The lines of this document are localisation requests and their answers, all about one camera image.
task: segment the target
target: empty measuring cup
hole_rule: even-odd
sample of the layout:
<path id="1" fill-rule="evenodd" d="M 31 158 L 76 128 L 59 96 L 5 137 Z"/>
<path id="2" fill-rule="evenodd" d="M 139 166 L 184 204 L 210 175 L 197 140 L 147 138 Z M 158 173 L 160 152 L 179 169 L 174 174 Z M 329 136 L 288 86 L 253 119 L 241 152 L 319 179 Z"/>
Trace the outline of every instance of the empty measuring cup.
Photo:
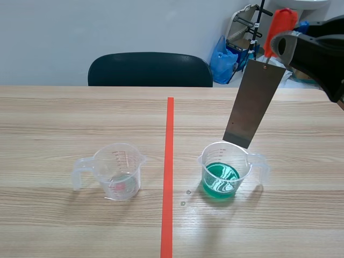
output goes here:
<path id="1" fill-rule="evenodd" d="M 71 173 L 74 190 L 81 188 L 81 172 L 91 171 L 107 198 L 124 200 L 140 189 L 140 166 L 146 157 L 129 144 L 111 144 L 93 157 L 78 159 Z"/>
<path id="2" fill-rule="evenodd" d="M 248 154 L 229 142 L 208 145 L 198 157 L 202 165 L 202 185 L 213 197 L 233 197 L 241 182 L 254 168 L 260 168 L 260 182 L 264 183 L 270 168 L 260 154 Z"/>

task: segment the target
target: wooden table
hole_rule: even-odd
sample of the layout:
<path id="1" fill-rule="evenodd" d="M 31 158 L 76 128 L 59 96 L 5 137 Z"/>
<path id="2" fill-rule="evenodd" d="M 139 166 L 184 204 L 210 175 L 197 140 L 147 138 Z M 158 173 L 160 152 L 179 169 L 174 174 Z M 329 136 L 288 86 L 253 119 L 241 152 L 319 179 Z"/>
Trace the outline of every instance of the wooden table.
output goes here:
<path id="1" fill-rule="evenodd" d="M 202 192 L 196 158 L 222 139 L 236 93 L 0 87 L 0 257 L 160 257 L 167 97 L 174 257 L 343 257 L 344 112 L 322 91 L 277 91 L 248 150 L 271 166 L 264 188 L 253 176 L 232 202 Z M 87 174 L 73 192 L 74 161 L 114 142 L 148 157 L 138 195 L 106 200 Z"/>

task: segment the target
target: white wall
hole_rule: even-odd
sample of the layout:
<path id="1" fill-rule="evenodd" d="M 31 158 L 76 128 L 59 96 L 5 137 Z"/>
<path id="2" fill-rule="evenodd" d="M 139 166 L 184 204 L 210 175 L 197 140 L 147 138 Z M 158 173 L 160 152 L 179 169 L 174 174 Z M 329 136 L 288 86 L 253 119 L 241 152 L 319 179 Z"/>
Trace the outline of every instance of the white wall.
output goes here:
<path id="1" fill-rule="evenodd" d="M 98 57 L 155 51 L 210 60 L 256 0 L 0 0 L 0 85 L 87 85 Z"/>

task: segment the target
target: black chair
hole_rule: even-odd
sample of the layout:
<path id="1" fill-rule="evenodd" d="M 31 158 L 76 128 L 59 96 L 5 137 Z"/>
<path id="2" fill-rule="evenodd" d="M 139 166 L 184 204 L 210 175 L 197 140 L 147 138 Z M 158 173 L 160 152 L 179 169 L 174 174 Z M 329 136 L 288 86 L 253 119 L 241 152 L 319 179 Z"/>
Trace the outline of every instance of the black chair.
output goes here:
<path id="1" fill-rule="evenodd" d="M 208 64 L 191 55 L 137 52 L 95 60 L 89 86 L 213 87 Z"/>

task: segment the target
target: red tape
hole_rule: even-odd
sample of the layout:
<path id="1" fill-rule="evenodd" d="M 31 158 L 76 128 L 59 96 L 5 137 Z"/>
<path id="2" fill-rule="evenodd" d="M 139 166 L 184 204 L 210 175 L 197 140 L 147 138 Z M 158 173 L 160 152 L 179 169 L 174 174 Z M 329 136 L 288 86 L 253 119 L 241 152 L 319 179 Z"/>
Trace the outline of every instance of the red tape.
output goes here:
<path id="1" fill-rule="evenodd" d="M 173 258 L 173 127 L 174 99 L 167 98 L 160 258 Z"/>

